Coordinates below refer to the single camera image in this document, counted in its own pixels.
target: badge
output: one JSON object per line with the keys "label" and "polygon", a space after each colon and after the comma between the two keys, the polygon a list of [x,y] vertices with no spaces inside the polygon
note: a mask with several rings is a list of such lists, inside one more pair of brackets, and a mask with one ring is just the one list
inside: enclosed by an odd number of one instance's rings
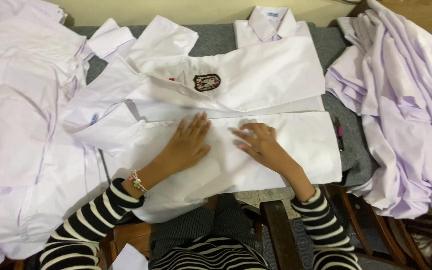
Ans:
{"label": "badge", "polygon": [[213,90],[218,88],[221,79],[217,74],[206,74],[194,76],[194,89],[199,92]]}

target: right hand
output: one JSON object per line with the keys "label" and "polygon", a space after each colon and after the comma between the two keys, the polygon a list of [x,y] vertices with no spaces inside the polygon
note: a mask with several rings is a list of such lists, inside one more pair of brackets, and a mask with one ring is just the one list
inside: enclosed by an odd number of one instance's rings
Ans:
{"label": "right hand", "polygon": [[264,123],[248,123],[239,128],[240,130],[252,130],[257,137],[245,134],[241,131],[232,131],[234,135],[248,142],[239,144],[237,148],[248,153],[261,165],[272,169],[276,173],[286,176],[294,169],[301,166],[279,145],[276,141],[276,130]]}

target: black and white striped shirt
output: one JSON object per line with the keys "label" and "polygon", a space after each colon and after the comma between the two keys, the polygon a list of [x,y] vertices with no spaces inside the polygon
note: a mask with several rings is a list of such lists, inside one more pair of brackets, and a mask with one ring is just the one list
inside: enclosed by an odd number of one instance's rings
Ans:
{"label": "black and white striped shirt", "polygon": [[[121,186],[122,181],[113,181],[105,193],[81,207],[51,234],[40,257],[41,270],[101,269],[96,266],[99,240],[126,212],[144,203],[144,197],[137,200],[129,196]],[[306,232],[314,242],[315,270],[361,269],[349,237],[319,189],[308,202],[293,199],[291,205],[301,214]],[[151,268],[182,269],[268,270],[269,267],[258,252],[242,242],[208,235],[170,250]]]}

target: gray table cover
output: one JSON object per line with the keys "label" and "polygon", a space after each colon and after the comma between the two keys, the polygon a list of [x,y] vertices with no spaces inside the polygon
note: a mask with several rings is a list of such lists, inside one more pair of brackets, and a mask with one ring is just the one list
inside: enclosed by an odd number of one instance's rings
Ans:
{"label": "gray table cover", "polygon": [[[330,64],[337,59],[349,46],[337,27],[316,27],[308,23],[319,61],[326,72]],[[143,32],[146,26],[129,26],[135,37]],[[224,54],[236,49],[232,24],[186,25],[199,34],[199,39],[189,53],[190,56],[207,56]],[[90,38],[98,26],[77,26],[71,29],[76,33]],[[106,62],[93,57],[89,61],[91,67],[87,74],[87,83],[91,83],[105,68]],[[361,118],[344,107],[331,94],[322,95],[324,108],[332,117],[337,116],[343,126],[344,151],[341,153],[344,186],[360,185],[367,182],[378,168],[370,155],[361,125]]]}

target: cream wall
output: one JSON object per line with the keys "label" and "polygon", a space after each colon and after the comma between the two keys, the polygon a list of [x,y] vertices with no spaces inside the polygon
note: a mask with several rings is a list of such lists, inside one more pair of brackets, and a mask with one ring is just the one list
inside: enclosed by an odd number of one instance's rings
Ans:
{"label": "cream wall", "polygon": [[245,20],[254,6],[289,7],[297,21],[326,27],[354,5],[334,0],[47,0],[63,8],[76,26],[100,26],[112,17],[119,25],[147,25],[161,15],[180,25],[228,24]]}

